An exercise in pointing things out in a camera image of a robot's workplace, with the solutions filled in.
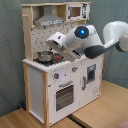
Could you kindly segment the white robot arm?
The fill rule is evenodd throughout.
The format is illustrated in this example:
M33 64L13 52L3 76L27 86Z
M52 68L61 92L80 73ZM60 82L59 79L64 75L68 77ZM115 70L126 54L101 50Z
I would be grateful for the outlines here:
M71 29L66 35L56 32L46 43L62 55L66 60L74 62L80 58L78 47L82 47L84 55L93 59L115 46L119 51L128 51L128 24L122 21L108 23L103 29L104 42L93 25L82 24Z

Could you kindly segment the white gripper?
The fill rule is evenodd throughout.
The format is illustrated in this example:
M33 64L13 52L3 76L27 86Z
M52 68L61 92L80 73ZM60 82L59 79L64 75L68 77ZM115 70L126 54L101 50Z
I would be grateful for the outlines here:
M56 32L55 34L51 35L47 40L46 43L55 51L57 51L60 55L62 55L67 61L74 62L76 59L80 58L80 55L74 53L73 51L67 50L62 42L65 38L65 35Z

